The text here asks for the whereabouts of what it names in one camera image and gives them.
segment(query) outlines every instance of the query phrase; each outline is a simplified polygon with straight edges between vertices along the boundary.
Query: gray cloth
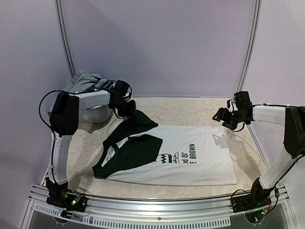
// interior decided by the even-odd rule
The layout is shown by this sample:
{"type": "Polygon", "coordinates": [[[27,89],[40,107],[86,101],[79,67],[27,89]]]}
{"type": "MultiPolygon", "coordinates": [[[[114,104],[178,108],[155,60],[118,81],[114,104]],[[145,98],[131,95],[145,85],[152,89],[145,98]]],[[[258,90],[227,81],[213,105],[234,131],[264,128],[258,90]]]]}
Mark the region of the gray cloth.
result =
{"type": "Polygon", "coordinates": [[[100,88],[102,86],[106,86],[104,84],[107,82],[108,79],[103,79],[101,74],[78,70],[64,91],[81,93],[91,89],[92,87],[100,88]]]}

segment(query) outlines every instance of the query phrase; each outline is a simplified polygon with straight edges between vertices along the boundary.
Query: cartoon character print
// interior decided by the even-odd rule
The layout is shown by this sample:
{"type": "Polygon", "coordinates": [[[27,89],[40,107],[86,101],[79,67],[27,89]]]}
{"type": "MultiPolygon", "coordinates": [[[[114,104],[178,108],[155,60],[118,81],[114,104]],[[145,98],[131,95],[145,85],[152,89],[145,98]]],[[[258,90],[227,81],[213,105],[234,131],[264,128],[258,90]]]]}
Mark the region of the cartoon character print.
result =
{"type": "Polygon", "coordinates": [[[160,154],[157,157],[157,162],[164,164],[164,163],[173,163],[179,164],[179,151],[177,151],[174,155],[171,154],[160,154]]]}

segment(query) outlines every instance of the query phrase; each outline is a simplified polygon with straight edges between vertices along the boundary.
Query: t-shirt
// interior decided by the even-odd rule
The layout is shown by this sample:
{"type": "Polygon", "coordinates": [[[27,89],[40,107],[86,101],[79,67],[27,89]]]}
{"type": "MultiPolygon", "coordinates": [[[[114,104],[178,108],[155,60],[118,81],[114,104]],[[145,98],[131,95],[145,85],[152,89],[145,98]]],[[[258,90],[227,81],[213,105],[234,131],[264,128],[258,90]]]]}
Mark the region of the t-shirt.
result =
{"type": "Polygon", "coordinates": [[[154,124],[104,153],[96,178],[170,186],[237,183],[223,127],[154,124]]]}

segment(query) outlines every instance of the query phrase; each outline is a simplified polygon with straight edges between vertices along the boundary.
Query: dark green sleeve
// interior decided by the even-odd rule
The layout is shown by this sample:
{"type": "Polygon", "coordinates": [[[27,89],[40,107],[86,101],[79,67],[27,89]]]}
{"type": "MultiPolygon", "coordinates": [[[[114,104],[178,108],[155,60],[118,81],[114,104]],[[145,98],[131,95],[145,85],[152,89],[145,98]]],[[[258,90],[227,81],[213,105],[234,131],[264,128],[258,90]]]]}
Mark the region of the dark green sleeve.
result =
{"type": "Polygon", "coordinates": [[[147,117],[142,111],[136,110],[135,115],[120,123],[111,135],[103,142],[104,149],[102,156],[98,163],[92,167],[94,175],[96,174],[96,171],[102,167],[102,163],[106,158],[110,146],[115,145],[130,135],[139,134],[157,126],[158,124],[147,117]]]}
{"type": "Polygon", "coordinates": [[[111,174],[137,168],[156,161],[162,139],[142,135],[130,137],[121,148],[114,147],[114,156],[102,167],[93,168],[95,178],[107,178],[111,174]]]}

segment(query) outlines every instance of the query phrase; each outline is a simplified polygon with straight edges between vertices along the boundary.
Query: slotted vent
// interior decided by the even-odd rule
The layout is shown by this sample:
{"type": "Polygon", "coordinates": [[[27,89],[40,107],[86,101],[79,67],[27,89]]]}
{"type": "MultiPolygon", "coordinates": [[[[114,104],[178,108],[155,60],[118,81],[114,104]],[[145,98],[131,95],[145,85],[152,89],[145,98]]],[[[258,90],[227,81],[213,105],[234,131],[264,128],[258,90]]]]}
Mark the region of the slotted vent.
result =
{"type": "MultiPolygon", "coordinates": [[[[50,216],[60,217],[61,210],[43,204],[35,203],[34,209],[50,216]]],[[[172,223],[138,223],[138,222],[124,222],[101,219],[98,217],[85,216],[82,224],[101,227],[105,229],[214,229],[227,227],[231,225],[230,217],[223,217],[210,220],[201,220],[193,222],[172,222],[172,223]]]]}

